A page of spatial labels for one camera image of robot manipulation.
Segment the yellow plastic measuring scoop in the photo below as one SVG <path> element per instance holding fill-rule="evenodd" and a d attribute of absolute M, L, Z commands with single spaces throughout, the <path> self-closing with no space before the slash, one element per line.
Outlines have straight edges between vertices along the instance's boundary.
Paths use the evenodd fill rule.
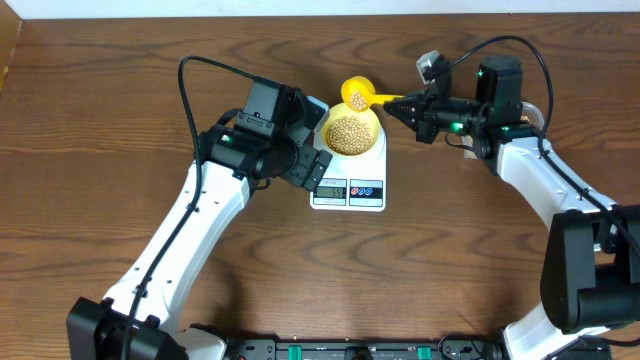
<path fill-rule="evenodd" d="M 343 102 L 356 112 L 364 112 L 373 105 L 383 105 L 386 102 L 402 98 L 402 95 L 377 94 L 373 83 L 364 76 L 354 76 L 347 79 L 341 86 Z"/>

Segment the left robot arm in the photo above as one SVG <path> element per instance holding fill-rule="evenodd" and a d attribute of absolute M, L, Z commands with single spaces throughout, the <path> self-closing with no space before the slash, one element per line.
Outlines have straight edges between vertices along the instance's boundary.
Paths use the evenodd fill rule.
<path fill-rule="evenodd" d="M 195 138 L 194 162 L 173 207 L 126 274 L 99 302 L 79 298 L 67 320 L 74 359 L 221 359 L 227 343 L 179 320 L 210 253 L 261 181 L 314 191 L 331 161 L 309 139 L 329 107 L 256 78 L 242 108 Z"/>

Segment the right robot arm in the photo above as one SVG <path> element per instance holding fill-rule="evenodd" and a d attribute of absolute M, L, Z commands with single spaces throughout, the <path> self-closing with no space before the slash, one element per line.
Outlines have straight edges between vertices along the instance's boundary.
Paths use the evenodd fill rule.
<path fill-rule="evenodd" d="M 384 110 L 419 142 L 439 133 L 515 188 L 549 230 L 540 303 L 506 326 L 486 359 L 577 359 L 620 341 L 605 332 L 639 319 L 639 208 L 621 206 L 583 181 L 546 138 L 548 120 L 521 99 L 521 63 L 483 59 L 472 99 L 451 94 L 453 65 L 436 51 L 416 63 L 425 85 Z"/>

